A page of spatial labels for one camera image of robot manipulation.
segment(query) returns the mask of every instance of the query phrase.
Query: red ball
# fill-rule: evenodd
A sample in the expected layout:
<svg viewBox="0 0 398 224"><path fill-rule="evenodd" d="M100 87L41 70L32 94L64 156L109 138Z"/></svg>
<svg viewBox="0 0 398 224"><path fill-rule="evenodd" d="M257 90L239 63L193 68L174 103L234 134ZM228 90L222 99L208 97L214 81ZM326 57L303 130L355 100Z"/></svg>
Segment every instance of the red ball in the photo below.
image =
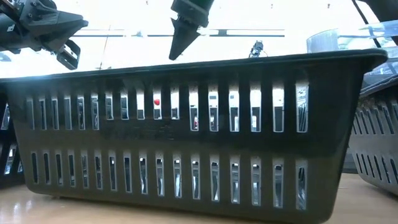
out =
<svg viewBox="0 0 398 224"><path fill-rule="evenodd" d="M156 106L159 106L159 105L160 105L160 99L154 100L154 104L155 104Z"/></svg>

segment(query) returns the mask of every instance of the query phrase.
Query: vented basket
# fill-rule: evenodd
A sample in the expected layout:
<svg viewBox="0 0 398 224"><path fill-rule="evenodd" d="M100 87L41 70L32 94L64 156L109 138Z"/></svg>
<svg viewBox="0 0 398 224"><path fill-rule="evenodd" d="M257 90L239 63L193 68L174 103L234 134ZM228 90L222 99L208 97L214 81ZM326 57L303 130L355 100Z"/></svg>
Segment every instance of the vented basket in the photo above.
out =
<svg viewBox="0 0 398 224"><path fill-rule="evenodd" d="M24 183L14 125L5 94L0 94L0 189Z"/></svg>
<svg viewBox="0 0 398 224"><path fill-rule="evenodd" d="M398 195L398 75L361 93L349 146L366 182Z"/></svg>
<svg viewBox="0 0 398 224"><path fill-rule="evenodd" d="M385 60L355 50L2 85L33 192L320 223L333 211L363 74Z"/></svg>

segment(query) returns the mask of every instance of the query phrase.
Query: table surface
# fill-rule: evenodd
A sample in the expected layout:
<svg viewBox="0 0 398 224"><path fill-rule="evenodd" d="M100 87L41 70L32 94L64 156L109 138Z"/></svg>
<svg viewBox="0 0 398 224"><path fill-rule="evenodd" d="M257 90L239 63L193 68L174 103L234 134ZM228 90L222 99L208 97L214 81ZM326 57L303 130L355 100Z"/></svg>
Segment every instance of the table surface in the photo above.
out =
<svg viewBox="0 0 398 224"><path fill-rule="evenodd" d="M144 210L109 203L37 195L25 186L0 190L0 223L253 223L187 213ZM398 223L398 197L343 174L335 211L327 224Z"/></svg>

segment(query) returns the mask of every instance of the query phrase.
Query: black plastic basket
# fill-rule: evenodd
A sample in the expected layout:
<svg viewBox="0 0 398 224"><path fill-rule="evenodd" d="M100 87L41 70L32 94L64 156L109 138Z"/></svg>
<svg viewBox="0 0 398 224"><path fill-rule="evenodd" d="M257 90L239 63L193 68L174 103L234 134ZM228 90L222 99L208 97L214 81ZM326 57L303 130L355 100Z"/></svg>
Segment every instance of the black plastic basket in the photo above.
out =
<svg viewBox="0 0 398 224"><path fill-rule="evenodd" d="M366 182L398 195L398 75L361 92L349 146Z"/></svg>
<svg viewBox="0 0 398 224"><path fill-rule="evenodd" d="M24 183L24 173L18 152L14 125L10 118L7 98L0 95L0 189Z"/></svg>
<svg viewBox="0 0 398 224"><path fill-rule="evenodd" d="M320 223L333 211L363 74L385 60L354 50L2 85L33 192Z"/></svg>

